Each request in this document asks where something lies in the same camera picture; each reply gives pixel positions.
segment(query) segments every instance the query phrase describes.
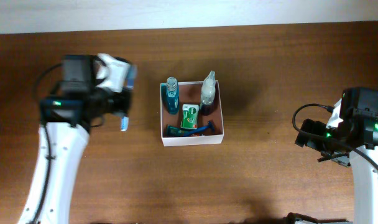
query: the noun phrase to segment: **green and white package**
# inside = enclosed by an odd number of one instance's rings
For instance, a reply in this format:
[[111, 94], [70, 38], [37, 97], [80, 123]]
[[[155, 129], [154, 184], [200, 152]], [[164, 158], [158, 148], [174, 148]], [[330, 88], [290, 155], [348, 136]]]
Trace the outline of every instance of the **green and white package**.
[[182, 105], [183, 119], [181, 128], [197, 129], [197, 114], [199, 113], [199, 105]]

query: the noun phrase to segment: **white box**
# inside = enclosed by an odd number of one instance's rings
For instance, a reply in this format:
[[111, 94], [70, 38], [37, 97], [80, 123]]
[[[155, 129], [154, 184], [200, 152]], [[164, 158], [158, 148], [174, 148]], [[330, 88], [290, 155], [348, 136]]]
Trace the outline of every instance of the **white box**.
[[167, 124], [180, 127], [180, 122], [182, 120], [182, 105], [187, 104], [200, 104], [200, 93], [203, 81], [199, 82], [178, 82], [179, 85], [179, 97], [180, 97], [180, 110], [177, 114], [169, 114], [165, 104], [165, 83], [160, 84], [160, 130], [161, 137], [164, 146], [189, 146], [189, 145], [200, 145], [200, 144], [221, 144], [224, 138], [224, 122], [222, 117], [222, 106], [221, 97], [219, 95], [219, 83], [216, 81], [215, 84], [215, 109], [208, 115], [203, 116], [199, 113], [198, 115], [198, 127], [207, 125], [208, 120], [212, 120], [215, 133], [205, 132], [206, 136], [198, 137], [168, 137], [165, 135], [165, 129]]

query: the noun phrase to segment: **green tube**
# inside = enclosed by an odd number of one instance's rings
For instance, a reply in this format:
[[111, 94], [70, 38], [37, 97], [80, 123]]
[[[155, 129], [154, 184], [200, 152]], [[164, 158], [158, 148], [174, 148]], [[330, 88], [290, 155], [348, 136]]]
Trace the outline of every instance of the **green tube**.
[[181, 130], [180, 128], [167, 125], [167, 135], [168, 136], [175, 136], [175, 137], [182, 137], [183, 134], [185, 134], [186, 131]]

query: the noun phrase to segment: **bottle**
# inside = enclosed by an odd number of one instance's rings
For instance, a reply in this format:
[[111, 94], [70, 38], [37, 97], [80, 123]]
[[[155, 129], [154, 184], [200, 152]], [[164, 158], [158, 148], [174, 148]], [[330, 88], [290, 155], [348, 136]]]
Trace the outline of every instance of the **bottle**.
[[167, 109], [170, 114], [176, 114], [179, 110], [179, 89], [177, 79], [170, 77], [167, 79], [166, 91]]
[[210, 74], [201, 86], [201, 105], [200, 113], [202, 115], [209, 115], [214, 110], [214, 97], [215, 97], [215, 72], [210, 71]]

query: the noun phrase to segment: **wooden table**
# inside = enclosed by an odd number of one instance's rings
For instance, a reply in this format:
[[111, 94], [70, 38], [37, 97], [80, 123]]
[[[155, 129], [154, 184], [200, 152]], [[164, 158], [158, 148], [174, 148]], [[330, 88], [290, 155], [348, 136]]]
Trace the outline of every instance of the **wooden table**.
[[[0, 35], [0, 223], [24, 208], [37, 158], [36, 77], [65, 54], [108, 53], [138, 66], [129, 130], [91, 133], [70, 223], [227, 223], [288, 212], [353, 219], [351, 169], [294, 145], [293, 112], [333, 105], [347, 87], [378, 90], [378, 22]], [[222, 144], [163, 147], [159, 84], [221, 87]], [[41, 84], [42, 96], [60, 72]], [[309, 109], [298, 117], [327, 121]]]

